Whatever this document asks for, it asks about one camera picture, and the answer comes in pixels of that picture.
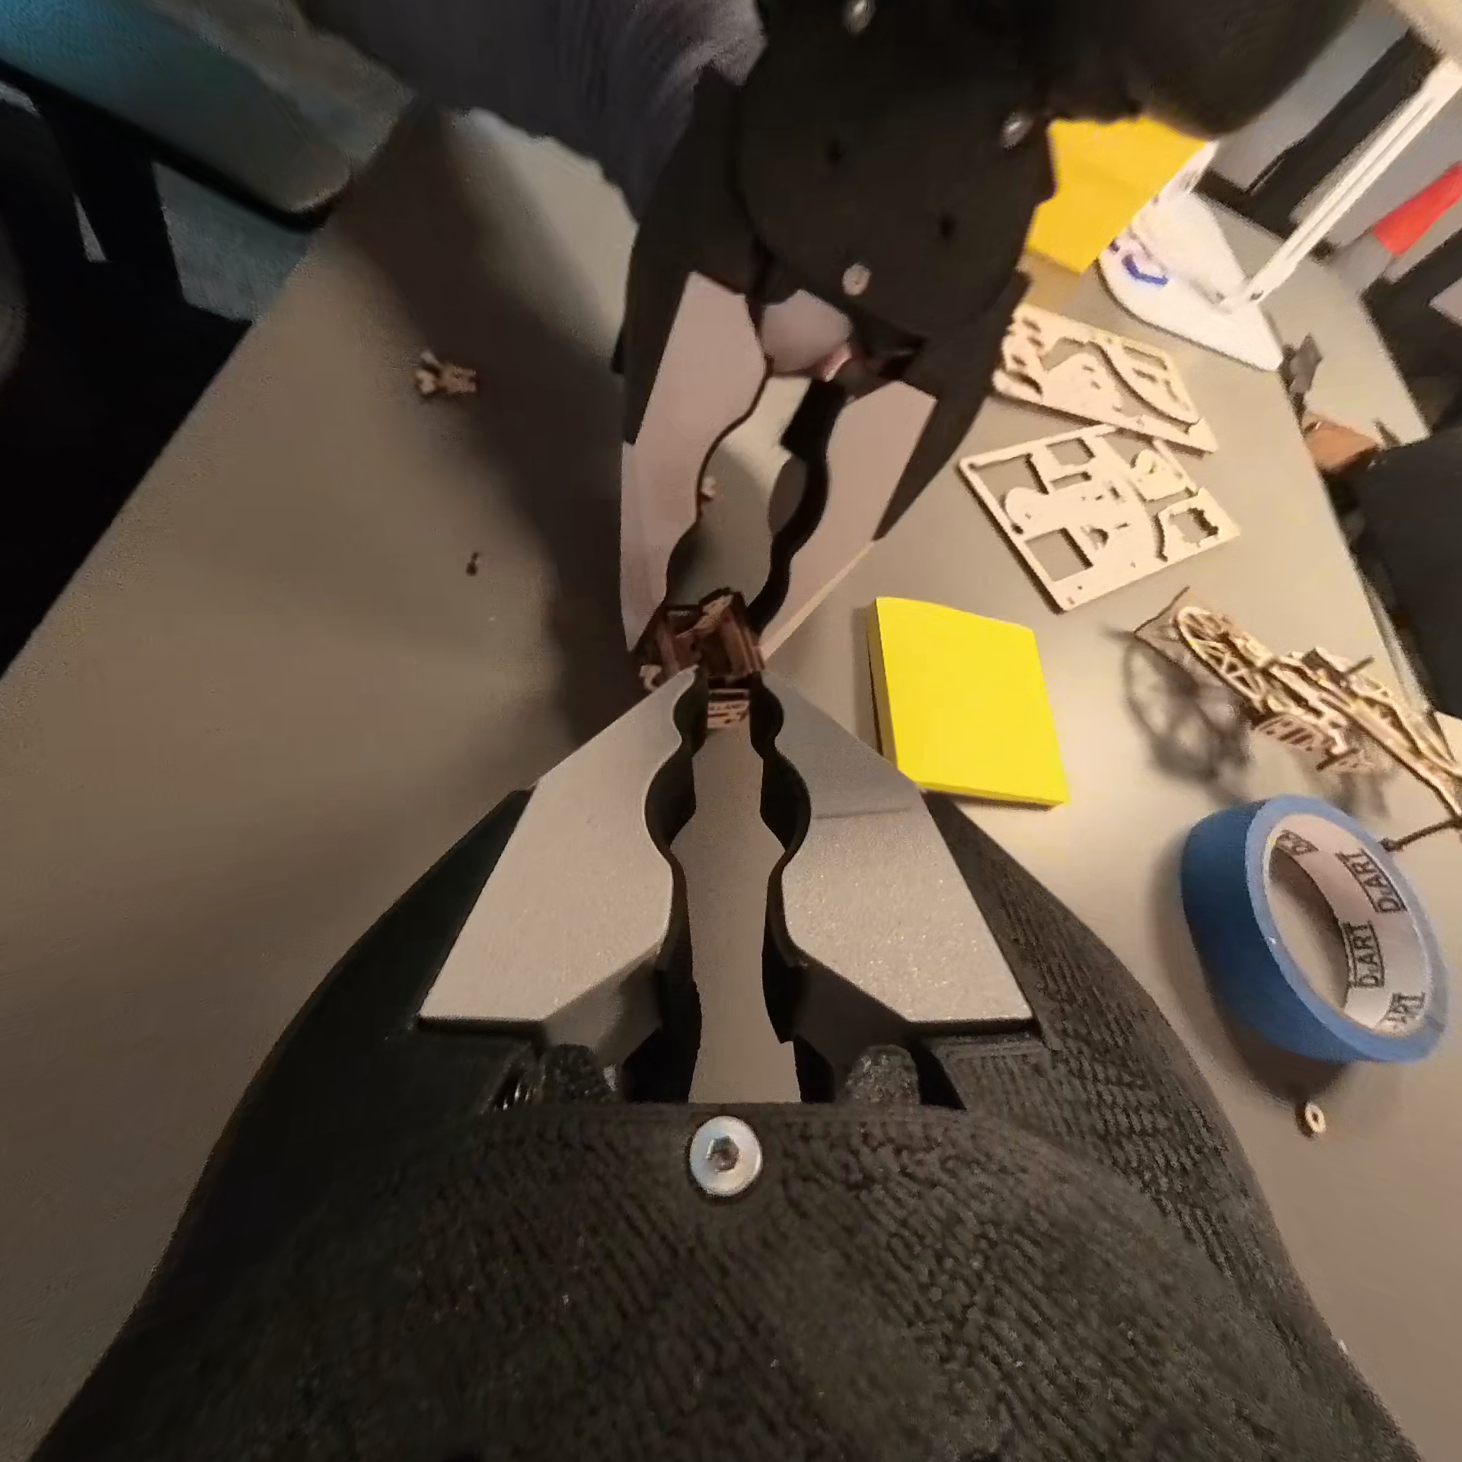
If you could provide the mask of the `black office chair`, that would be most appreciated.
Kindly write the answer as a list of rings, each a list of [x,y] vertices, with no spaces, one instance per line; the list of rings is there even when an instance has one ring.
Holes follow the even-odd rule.
[[[2,5],[2,667],[247,330],[160,174],[309,235],[408,105],[294,2]]]

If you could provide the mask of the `small wooden crate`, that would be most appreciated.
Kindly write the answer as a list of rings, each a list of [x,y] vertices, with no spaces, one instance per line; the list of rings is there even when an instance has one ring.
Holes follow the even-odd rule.
[[[633,650],[642,692],[693,668],[707,686],[707,732],[732,728],[750,714],[752,686],[763,671],[758,629],[737,591],[665,605]]]

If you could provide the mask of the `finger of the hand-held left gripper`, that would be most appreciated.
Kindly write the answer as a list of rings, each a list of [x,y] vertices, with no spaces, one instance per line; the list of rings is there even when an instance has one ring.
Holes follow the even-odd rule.
[[[758,405],[766,380],[745,298],[692,273],[620,459],[618,610],[629,650],[667,602],[673,554],[700,520],[711,455]]]
[[[819,380],[807,387],[781,439],[788,464],[774,487],[767,576],[752,600],[763,660],[881,534],[932,411],[898,380],[861,396]]]

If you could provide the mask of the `yellow paper sheet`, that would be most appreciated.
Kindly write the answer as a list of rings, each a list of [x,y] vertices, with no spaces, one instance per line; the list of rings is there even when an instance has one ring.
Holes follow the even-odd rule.
[[[1053,192],[1034,213],[1025,251],[1080,273],[1206,143],[1154,119],[1053,121]]]

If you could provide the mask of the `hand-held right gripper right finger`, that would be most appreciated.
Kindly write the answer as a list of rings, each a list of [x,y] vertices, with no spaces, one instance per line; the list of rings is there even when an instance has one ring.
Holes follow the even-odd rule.
[[[1034,1008],[920,787],[777,675],[753,686],[750,727],[781,849],[761,996],[799,1098],[837,1098],[873,1048],[914,1069],[945,1039],[1026,1048]]]

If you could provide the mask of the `wooden bicycle model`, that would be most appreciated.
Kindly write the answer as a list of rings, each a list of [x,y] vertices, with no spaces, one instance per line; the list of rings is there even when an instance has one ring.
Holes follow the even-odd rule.
[[[1417,704],[1371,673],[1371,658],[1328,648],[1278,652],[1236,619],[1179,594],[1132,637],[1201,686],[1221,687],[1247,727],[1316,772],[1402,772],[1422,787],[1442,820],[1394,841],[1395,849],[1459,828],[1459,759]]]

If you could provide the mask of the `white metal stand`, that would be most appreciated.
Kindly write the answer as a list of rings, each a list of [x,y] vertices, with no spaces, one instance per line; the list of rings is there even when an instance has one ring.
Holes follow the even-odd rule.
[[[1278,232],[1296,211],[1300,220],[1224,305],[1268,300],[1457,94],[1457,57],[1442,57],[1413,35],[1390,45],[1242,192],[1241,213],[1255,226]]]

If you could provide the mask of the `wooden cut-out sheet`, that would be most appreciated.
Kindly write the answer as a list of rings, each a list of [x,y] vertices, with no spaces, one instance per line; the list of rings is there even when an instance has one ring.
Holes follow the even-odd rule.
[[[967,455],[959,474],[1057,612],[1241,534],[1166,443],[1113,427]]]
[[[1083,424],[1216,451],[1213,428],[1167,353],[1035,305],[1015,309],[992,387],[1013,403]]]

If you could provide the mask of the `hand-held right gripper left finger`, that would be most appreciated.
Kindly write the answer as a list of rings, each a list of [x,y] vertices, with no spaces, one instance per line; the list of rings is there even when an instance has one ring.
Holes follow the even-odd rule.
[[[417,1011],[432,1036],[586,1048],[688,1091],[701,1038],[686,870],[703,675],[671,675],[526,794]]]

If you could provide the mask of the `yellow sticky note pad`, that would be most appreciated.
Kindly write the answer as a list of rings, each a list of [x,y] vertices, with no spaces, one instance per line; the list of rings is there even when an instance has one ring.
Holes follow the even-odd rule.
[[[881,755],[926,791],[1052,810],[1070,797],[1035,633],[914,598],[868,606]]]

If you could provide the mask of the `blue tape roll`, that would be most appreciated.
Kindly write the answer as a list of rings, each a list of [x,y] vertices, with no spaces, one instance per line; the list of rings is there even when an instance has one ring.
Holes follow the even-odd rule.
[[[1276,853],[1334,918],[1341,1004],[1321,995],[1281,937]],[[1413,1065],[1449,1027],[1449,969],[1431,915],[1395,856],[1331,804],[1279,796],[1198,820],[1180,852],[1180,902],[1217,999],[1278,1049],[1328,1065]]]

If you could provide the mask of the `orange traffic cone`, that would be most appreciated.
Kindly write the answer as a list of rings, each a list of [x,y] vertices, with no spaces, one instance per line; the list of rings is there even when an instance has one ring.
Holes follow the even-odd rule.
[[[1385,256],[1394,260],[1413,249],[1452,206],[1452,185],[1448,176],[1439,176],[1381,215],[1373,223],[1371,235]]]

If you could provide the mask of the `person's left forearm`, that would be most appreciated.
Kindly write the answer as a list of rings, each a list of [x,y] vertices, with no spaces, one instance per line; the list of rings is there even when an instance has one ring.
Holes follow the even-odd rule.
[[[591,162],[640,221],[700,77],[742,82],[753,2],[305,2],[323,32],[451,112],[489,112]]]

